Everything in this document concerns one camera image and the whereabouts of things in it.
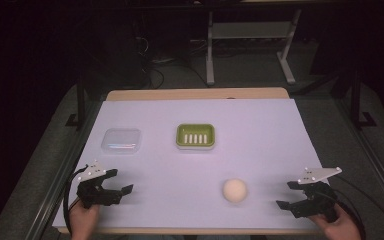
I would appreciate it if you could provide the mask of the black metal stand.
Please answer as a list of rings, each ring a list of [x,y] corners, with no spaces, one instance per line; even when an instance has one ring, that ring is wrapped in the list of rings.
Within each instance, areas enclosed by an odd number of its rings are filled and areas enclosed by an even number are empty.
[[[76,101],[77,112],[69,116],[66,121],[66,126],[75,127],[76,130],[80,130],[86,117],[86,90],[82,77],[80,77],[76,83]]]
[[[363,127],[375,127],[376,122],[369,112],[360,110],[361,97],[361,71],[355,67],[351,73],[351,97],[350,97],[350,120],[352,124],[361,130]]]

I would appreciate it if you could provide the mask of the green soap dish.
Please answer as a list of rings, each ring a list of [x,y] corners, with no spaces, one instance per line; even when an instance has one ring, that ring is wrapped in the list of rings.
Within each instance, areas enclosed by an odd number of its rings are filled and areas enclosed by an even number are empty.
[[[215,129],[211,124],[180,124],[176,145],[185,150],[208,150],[215,145]]]

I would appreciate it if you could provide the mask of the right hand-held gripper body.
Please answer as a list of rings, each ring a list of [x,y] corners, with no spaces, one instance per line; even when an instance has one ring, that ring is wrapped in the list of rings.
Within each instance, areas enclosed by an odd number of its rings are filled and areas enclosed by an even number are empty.
[[[306,198],[299,202],[291,203],[291,211],[296,218],[313,215],[324,215],[329,223],[337,220],[334,206],[338,197],[326,180],[342,172],[340,167],[335,168],[309,168],[306,167],[297,180],[299,184],[308,184],[306,191],[301,190]]]

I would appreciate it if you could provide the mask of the person's left hand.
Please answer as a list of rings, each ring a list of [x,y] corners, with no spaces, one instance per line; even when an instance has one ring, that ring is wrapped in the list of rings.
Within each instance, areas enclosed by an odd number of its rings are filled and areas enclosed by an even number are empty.
[[[81,201],[73,203],[69,210],[71,240],[90,240],[97,226],[99,213],[99,205],[86,209]]]

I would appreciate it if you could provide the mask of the aluminium frame rail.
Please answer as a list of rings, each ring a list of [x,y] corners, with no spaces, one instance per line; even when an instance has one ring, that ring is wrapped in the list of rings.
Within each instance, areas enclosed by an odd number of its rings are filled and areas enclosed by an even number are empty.
[[[384,163],[381,161],[380,155],[376,152],[364,132],[365,129],[378,128],[379,124],[375,122],[369,112],[358,113],[357,121],[354,121],[351,117],[351,111],[343,100],[335,100],[334,103],[350,129],[351,134],[356,138],[363,149],[363,152],[375,173],[375,178],[379,181],[379,184],[384,191]]]
[[[38,208],[24,240],[41,240],[45,230],[52,225],[64,196],[67,179],[77,166],[78,158],[90,134],[102,103],[87,101],[85,119],[80,127],[66,122],[77,109],[75,103],[62,103],[46,129],[34,154],[29,179],[34,184],[29,192],[39,199]]]

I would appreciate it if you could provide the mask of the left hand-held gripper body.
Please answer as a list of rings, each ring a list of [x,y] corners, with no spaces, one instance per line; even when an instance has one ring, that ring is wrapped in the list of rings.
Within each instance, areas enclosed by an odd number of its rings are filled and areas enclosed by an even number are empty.
[[[105,189],[102,185],[96,185],[96,180],[104,175],[105,171],[106,169],[95,161],[91,165],[87,165],[78,177],[77,196],[86,209],[92,205],[110,206],[120,203],[121,190]]]

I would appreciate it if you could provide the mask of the round cream soap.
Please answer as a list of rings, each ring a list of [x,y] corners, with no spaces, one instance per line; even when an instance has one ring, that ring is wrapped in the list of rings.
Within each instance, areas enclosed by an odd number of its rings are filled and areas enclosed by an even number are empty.
[[[224,198],[231,203],[240,203],[246,199],[248,189],[246,183],[241,179],[228,179],[222,188]]]

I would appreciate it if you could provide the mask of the white metal stand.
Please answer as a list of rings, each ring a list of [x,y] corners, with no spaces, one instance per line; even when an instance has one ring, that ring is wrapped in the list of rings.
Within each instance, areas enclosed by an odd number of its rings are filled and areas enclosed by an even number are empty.
[[[287,57],[298,26],[302,10],[294,12],[291,21],[278,22],[233,22],[218,23],[213,21],[213,13],[208,15],[206,84],[215,84],[213,64],[213,41],[222,39],[284,39],[283,49],[277,52],[278,62],[289,85],[296,83]]]

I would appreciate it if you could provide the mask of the person's right hand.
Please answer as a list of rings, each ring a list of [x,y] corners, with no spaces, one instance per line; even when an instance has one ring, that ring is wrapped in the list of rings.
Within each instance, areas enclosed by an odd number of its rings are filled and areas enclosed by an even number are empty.
[[[323,215],[309,216],[328,240],[361,240],[360,232],[351,216],[338,204],[334,206],[337,220],[329,223]]]

